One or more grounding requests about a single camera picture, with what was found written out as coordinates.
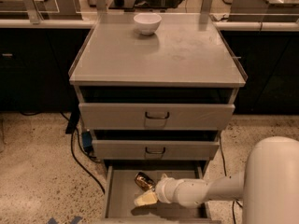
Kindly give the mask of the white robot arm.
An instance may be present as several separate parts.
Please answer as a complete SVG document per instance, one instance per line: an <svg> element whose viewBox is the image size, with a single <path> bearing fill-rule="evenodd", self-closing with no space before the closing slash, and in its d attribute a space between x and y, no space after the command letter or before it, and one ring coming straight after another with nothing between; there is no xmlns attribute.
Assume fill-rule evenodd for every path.
<svg viewBox="0 0 299 224"><path fill-rule="evenodd" d="M250 152L245 170L206 182L162 175L150 183L143 175L135 182L144 193L136 206L177 203L193 208L208 201L243 202L242 224L299 224L299 142L268 137Z"/></svg>

